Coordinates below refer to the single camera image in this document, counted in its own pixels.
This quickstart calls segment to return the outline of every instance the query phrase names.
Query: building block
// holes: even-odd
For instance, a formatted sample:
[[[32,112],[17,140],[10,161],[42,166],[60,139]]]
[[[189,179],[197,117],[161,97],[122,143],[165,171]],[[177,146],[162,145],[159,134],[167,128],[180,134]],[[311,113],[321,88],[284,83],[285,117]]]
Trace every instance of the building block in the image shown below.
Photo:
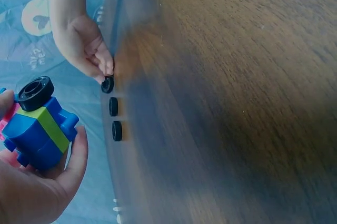
[[[55,97],[51,80],[40,77],[15,94],[15,104],[0,121],[0,137],[16,150],[22,166],[48,170],[57,165],[75,139],[79,118],[64,110]]]

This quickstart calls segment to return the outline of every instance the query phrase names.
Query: wooden table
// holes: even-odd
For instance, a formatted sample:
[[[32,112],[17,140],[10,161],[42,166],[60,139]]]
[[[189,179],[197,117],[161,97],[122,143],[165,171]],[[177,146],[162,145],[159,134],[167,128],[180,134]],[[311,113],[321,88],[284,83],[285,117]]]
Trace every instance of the wooden table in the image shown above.
[[[337,0],[106,0],[122,223],[337,223]]]

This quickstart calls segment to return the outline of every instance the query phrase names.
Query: green stripe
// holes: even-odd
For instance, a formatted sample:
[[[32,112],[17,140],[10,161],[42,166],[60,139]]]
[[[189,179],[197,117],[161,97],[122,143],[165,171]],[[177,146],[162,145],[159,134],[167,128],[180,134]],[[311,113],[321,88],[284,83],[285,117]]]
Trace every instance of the green stripe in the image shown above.
[[[60,127],[56,124],[54,118],[46,107],[40,107],[39,109],[32,112],[26,112],[19,108],[16,113],[37,119],[51,140],[60,149],[60,151],[64,153],[67,150],[70,142]]]

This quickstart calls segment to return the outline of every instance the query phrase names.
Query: small black tire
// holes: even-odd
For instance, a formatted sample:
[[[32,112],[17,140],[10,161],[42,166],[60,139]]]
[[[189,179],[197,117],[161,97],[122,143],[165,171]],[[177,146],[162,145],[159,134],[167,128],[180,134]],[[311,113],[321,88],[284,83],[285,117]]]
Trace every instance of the small black tire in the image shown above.
[[[39,77],[25,85],[18,93],[18,103],[23,111],[32,112],[43,107],[51,98],[54,85],[47,76]]]
[[[105,94],[111,93],[112,90],[114,89],[114,85],[115,85],[114,77],[113,76],[106,76],[105,80],[101,84],[102,92],[105,93]]]
[[[109,113],[110,116],[118,115],[118,99],[115,97],[111,97],[109,100]]]
[[[123,138],[122,123],[120,121],[114,121],[112,123],[112,138],[114,141],[121,141]]]

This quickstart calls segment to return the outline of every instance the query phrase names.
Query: hand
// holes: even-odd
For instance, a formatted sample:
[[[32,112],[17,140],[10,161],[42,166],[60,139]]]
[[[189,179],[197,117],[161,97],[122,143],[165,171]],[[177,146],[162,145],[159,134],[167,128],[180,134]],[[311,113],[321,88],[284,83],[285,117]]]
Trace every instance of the hand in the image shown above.
[[[113,58],[86,0],[50,0],[49,12],[55,44],[73,66],[99,84],[113,74]]]
[[[0,119],[13,104],[13,92],[0,95]],[[71,156],[67,153],[53,169],[43,174],[22,167],[17,153],[0,151],[0,223],[40,224],[55,221],[75,196],[86,170],[88,142],[84,127],[77,128]]]

